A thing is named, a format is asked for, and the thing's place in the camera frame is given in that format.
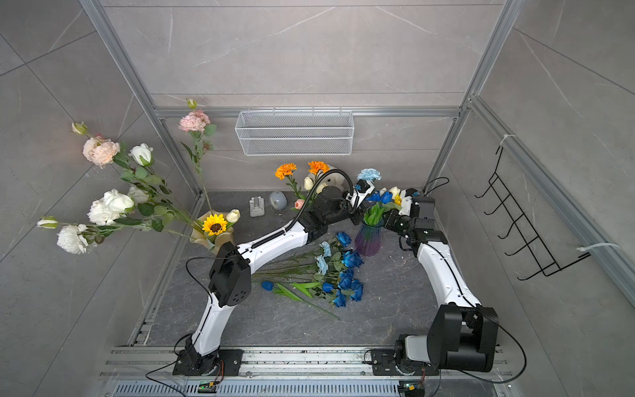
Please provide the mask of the light blue carnation vase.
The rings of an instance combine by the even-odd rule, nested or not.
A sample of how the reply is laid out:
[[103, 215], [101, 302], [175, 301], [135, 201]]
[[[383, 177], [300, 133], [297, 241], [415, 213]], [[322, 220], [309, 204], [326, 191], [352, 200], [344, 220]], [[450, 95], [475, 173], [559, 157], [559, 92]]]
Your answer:
[[328, 264], [323, 256], [294, 256], [285, 261], [274, 263], [265, 269], [265, 273], [275, 276], [295, 276], [304, 274], [324, 275]]

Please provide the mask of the blue tulip pile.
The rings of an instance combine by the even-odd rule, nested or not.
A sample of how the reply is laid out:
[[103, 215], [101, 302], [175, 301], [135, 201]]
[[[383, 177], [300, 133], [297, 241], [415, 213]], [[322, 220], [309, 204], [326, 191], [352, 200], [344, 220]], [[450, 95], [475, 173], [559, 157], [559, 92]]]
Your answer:
[[334, 289], [333, 285], [321, 282], [294, 283], [294, 287], [309, 295], [316, 293], [318, 290], [330, 294]]

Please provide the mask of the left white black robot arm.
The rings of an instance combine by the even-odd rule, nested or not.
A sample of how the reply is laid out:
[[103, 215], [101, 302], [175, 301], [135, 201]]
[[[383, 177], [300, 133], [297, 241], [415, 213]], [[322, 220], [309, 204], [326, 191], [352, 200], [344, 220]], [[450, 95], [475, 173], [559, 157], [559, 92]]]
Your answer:
[[173, 374], [208, 375], [217, 370], [223, 331], [235, 306], [251, 293], [252, 275], [286, 252], [317, 240], [329, 225], [347, 218], [359, 219], [363, 213], [360, 207], [374, 190], [374, 185], [362, 180], [345, 192], [327, 186], [282, 228], [250, 243], [223, 244], [209, 273], [208, 302], [201, 321], [177, 353]]

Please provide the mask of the blue rose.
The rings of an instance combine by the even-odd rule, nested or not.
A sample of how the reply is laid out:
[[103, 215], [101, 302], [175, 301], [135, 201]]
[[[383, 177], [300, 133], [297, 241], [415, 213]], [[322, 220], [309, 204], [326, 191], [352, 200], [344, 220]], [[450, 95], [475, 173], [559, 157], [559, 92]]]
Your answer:
[[290, 289], [292, 292], [294, 292], [294, 294], [297, 294], [297, 296], [299, 296], [300, 298], [303, 298], [307, 301], [309, 301], [310, 299], [324, 299], [325, 301], [329, 302], [329, 304], [337, 308], [343, 308], [347, 305], [348, 295], [343, 293], [336, 286], [334, 286], [334, 289], [330, 294], [318, 290], [316, 293], [309, 295], [304, 294], [304, 292], [299, 289], [296, 289], [294, 287], [294, 283], [282, 285]]
[[351, 286], [348, 289], [348, 292], [352, 301], [356, 301], [356, 302], [362, 301], [363, 284], [359, 280], [354, 279], [351, 282]]

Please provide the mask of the blue tulip from purple vase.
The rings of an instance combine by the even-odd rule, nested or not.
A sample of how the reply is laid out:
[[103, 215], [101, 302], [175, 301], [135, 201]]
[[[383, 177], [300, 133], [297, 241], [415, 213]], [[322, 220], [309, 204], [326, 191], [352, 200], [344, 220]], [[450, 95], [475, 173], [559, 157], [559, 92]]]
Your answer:
[[393, 194], [390, 191], [386, 191], [381, 195], [380, 202], [383, 204], [391, 203], [393, 201]]

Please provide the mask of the yellow wavy glass vase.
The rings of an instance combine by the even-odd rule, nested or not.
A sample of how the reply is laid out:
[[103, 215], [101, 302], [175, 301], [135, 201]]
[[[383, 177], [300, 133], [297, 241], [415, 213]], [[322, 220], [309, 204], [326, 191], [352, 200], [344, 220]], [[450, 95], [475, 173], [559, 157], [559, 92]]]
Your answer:
[[213, 254], [217, 254], [219, 249], [221, 248], [222, 245], [224, 245], [225, 243], [235, 243], [235, 239], [234, 239], [234, 225], [236, 224], [231, 224], [228, 223], [228, 228], [227, 231], [218, 235], [218, 236], [208, 236], [207, 234], [205, 234], [202, 230], [202, 226], [203, 226], [203, 220], [205, 220], [205, 218], [207, 216], [209, 216], [210, 214], [223, 214], [224, 217], [226, 218], [228, 213], [219, 213], [217, 211], [208, 211], [207, 213], [205, 213], [204, 215], [202, 215], [201, 217], [199, 217], [197, 219], [197, 223], [198, 226], [200, 226], [200, 229], [193, 229], [192, 233], [190, 235], [190, 241], [192, 243], [195, 244], [199, 244], [201, 246], [204, 246], [206, 249], [208, 249], [209, 251], [211, 251]]

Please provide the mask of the blue rose picked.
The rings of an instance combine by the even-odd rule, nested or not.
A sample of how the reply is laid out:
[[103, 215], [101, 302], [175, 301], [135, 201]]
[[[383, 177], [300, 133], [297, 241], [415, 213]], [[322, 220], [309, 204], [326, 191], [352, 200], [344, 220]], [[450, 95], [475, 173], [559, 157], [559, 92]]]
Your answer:
[[339, 251], [327, 258], [329, 271], [344, 271], [360, 267], [364, 261], [356, 251]]
[[295, 276], [275, 276], [268, 273], [257, 273], [255, 278], [259, 282], [271, 281], [273, 283], [291, 284], [291, 283], [309, 283], [321, 282], [330, 283], [340, 290], [349, 289], [351, 282], [355, 279], [353, 271], [327, 271], [323, 276], [319, 274], [304, 274]]
[[350, 251], [352, 248], [352, 239], [347, 233], [338, 232], [329, 240], [329, 244], [331, 248], [337, 251]]

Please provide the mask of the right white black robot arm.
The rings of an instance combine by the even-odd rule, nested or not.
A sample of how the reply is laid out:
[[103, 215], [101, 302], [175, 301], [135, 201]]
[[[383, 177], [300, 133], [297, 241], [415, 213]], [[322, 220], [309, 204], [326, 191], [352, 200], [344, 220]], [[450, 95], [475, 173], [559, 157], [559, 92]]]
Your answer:
[[404, 334], [396, 341], [397, 368], [403, 373], [416, 366], [489, 372], [494, 365], [498, 315], [471, 293], [446, 236], [432, 229], [432, 220], [410, 218], [395, 209], [386, 213], [383, 221], [423, 266], [438, 301], [438, 312], [426, 334]]

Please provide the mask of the light blue carnation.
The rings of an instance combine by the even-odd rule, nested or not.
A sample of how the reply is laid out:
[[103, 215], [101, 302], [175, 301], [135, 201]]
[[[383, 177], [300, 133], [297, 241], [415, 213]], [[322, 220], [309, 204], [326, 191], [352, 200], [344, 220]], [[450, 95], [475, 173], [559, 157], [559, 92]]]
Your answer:
[[376, 169], [366, 168], [360, 171], [357, 179], [373, 183], [377, 180], [381, 180], [381, 173]]
[[299, 260], [301, 257], [315, 257], [322, 256], [324, 254], [327, 254], [327, 256], [332, 255], [332, 247], [328, 241], [324, 241], [319, 244], [311, 243], [307, 246], [295, 248], [294, 250], [285, 253], [279, 259], [283, 261], [290, 261]]

